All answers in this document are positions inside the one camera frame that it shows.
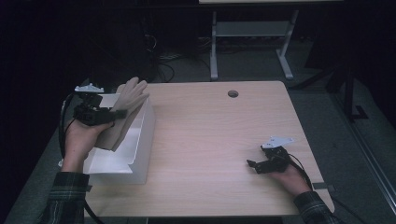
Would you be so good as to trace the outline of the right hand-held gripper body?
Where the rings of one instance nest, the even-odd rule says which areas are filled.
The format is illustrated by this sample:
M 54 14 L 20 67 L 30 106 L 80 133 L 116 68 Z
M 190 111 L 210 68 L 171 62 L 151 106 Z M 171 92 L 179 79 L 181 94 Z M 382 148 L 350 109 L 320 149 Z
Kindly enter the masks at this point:
M 267 168 L 272 172 L 283 173 L 290 164 L 290 156 L 284 148 L 286 144 L 294 141 L 291 137 L 271 136 L 270 139 L 261 145 L 267 160 L 260 168 Z

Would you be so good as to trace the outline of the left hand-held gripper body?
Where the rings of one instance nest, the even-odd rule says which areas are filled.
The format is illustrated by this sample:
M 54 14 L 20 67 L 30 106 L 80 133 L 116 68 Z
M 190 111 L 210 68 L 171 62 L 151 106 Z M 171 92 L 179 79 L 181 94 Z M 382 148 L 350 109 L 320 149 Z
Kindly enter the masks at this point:
M 91 83 L 86 86 L 76 86 L 75 93 L 82 102 L 74 108 L 73 118 L 85 125 L 94 126 L 110 122 L 109 109 L 101 107 L 104 93 L 103 88 L 93 86 Z

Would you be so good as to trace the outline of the white box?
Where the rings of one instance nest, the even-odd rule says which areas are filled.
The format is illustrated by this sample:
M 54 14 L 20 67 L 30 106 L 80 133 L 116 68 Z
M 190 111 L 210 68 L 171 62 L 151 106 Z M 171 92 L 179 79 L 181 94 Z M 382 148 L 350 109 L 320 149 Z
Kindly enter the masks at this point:
M 155 113 L 148 98 L 115 151 L 94 147 L 83 173 L 94 186 L 145 184 L 155 130 Z

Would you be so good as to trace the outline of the person's right hand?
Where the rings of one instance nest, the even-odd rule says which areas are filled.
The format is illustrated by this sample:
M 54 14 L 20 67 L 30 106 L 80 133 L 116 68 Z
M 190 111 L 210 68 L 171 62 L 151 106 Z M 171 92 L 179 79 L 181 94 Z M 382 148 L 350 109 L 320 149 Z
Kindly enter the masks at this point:
M 291 165 L 283 173 L 273 172 L 268 175 L 278 181 L 293 196 L 298 196 L 311 190 L 298 170 Z

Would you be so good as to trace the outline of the person's left hand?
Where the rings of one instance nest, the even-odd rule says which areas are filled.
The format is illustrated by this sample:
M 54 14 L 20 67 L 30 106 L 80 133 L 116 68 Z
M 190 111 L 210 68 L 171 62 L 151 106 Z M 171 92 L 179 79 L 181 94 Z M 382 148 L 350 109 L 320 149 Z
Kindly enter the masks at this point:
M 84 161 L 93 149 L 101 132 L 113 126 L 113 122 L 87 126 L 78 120 L 70 121 L 65 134 L 65 154 L 62 172 L 82 173 Z

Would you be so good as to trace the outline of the black tape strip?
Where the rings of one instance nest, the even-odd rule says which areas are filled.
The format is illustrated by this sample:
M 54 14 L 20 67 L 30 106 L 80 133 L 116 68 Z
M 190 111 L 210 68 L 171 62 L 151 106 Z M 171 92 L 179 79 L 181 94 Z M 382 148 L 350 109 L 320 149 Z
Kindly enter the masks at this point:
M 333 185 L 328 185 L 324 182 L 313 183 L 312 186 L 314 189 L 327 189 L 328 191 L 335 191 L 335 187 Z

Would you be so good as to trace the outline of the dark metal stand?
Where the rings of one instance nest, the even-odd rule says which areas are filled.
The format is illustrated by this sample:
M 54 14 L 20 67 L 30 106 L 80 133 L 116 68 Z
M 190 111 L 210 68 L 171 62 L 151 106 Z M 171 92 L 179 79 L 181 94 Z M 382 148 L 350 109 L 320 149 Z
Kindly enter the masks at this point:
M 344 88 L 343 111 L 349 121 L 368 119 L 364 109 L 360 105 L 353 103 L 355 78 L 351 67 L 347 63 L 336 63 L 307 80 L 289 87 L 289 90 L 305 89 L 325 77 L 329 77 L 329 81 L 325 86 L 326 92 L 337 93 L 341 88 Z

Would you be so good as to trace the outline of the grey metal table stand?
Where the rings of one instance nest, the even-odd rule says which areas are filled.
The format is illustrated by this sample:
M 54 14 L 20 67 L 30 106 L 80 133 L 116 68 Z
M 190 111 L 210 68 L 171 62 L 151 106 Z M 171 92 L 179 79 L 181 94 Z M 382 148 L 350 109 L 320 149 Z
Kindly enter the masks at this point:
M 219 78 L 217 60 L 218 37 L 283 37 L 283 45 L 276 50 L 276 57 L 280 63 L 284 76 L 293 79 L 286 53 L 299 15 L 298 10 L 291 13 L 288 21 L 218 21 L 217 12 L 212 13 L 211 50 L 210 50 L 210 79 Z

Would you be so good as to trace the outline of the metal floor rail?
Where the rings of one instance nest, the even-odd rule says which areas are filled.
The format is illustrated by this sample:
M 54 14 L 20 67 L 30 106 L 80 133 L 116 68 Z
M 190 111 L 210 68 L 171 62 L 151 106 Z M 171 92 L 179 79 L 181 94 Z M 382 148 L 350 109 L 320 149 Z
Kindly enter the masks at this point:
M 367 163 L 375 183 L 379 187 L 384 199 L 386 200 L 392 214 L 396 217 L 396 188 L 389 181 L 382 166 L 378 162 L 366 138 L 356 126 L 357 120 L 367 120 L 369 117 L 361 105 L 352 105 L 349 109 L 346 100 L 342 101 L 339 96 L 332 94 L 332 101 L 335 103 L 337 111 L 342 115 L 344 123 L 351 132 L 354 141 L 359 146 L 359 150 Z

